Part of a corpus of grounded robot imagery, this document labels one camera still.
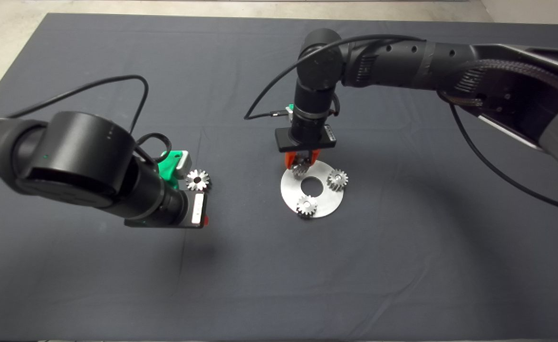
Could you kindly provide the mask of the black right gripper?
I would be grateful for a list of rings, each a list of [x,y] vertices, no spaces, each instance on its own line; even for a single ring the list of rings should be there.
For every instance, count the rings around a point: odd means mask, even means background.
[[[336,146],[337,139],[330,125],[324,125],[320,138],[315,142],[300,142],[292,134],[290,127],[277,128],[275,140],[279,152],[285,153],[285,167],[290,170],[299,163],[299,151],[309,150],[309,164],[314,165],[319,157],[320,149],[332,149]]]

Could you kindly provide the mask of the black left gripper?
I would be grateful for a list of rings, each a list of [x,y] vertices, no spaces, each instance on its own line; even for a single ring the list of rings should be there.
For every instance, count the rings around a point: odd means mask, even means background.
[[[169,190],[148,216],[125,219],[127,227],[201,229],[209,225],[206,192]]]

